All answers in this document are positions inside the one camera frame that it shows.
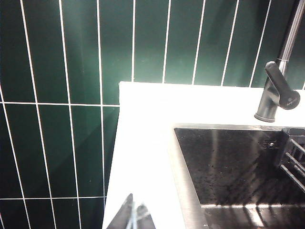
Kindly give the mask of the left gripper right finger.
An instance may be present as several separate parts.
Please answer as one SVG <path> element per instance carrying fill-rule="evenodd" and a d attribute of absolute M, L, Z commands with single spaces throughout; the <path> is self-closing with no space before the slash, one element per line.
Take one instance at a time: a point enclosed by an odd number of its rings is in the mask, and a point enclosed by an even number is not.
<path fill-rule="evenodd" d="M 155 225 L 148 208 L 140 205 L 137 208 L 137 228 L 138 229 L 155 229 Z"/>

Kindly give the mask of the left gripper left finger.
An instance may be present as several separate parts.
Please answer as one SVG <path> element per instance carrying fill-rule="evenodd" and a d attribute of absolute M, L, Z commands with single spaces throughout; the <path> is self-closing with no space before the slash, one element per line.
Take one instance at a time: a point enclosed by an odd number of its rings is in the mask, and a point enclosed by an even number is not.
<path fill-rule="evenodd" d="M 125 229 L 130 221 L 131 214 L 132 214 L 132 207 L 133 207 L 133 194 L 130 193 L 123 204 L 121 205 L 120 209 L 111 220 L 107 229 Z"/>

